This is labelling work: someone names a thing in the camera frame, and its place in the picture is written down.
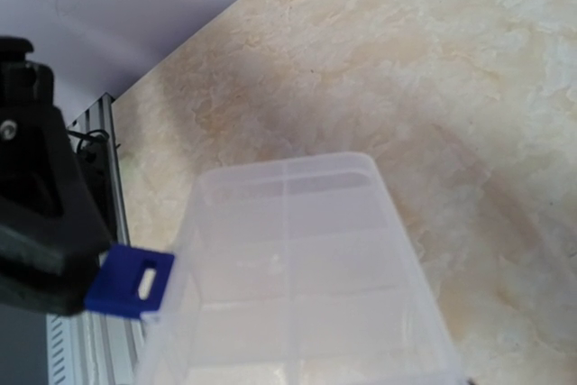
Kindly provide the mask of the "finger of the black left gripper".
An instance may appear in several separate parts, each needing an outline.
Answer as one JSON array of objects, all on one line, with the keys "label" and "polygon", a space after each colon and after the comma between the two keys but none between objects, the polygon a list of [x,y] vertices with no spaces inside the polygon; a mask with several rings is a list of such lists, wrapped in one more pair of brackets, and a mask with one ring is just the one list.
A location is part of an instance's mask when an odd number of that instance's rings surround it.
[{"label": "finger of the black left gripper", "polygon": [[53,72],[28,60],[32,51],[24,38],[1,39],[1,301],[74,316],[99,271],[89,274],[74,233],[86,185]]}]

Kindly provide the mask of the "clear plastic pill organizer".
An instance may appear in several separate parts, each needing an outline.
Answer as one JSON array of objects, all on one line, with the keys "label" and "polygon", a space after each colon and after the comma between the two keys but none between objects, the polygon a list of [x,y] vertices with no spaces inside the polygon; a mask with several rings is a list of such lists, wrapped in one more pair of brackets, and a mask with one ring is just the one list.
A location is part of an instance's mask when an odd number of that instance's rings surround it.
[{"label": "clear plastic pill organizer", "polygon": [[138,384],[464,384],[374,160],[210,170],[169,252],[113,247],[88,311],[139,319]]}]

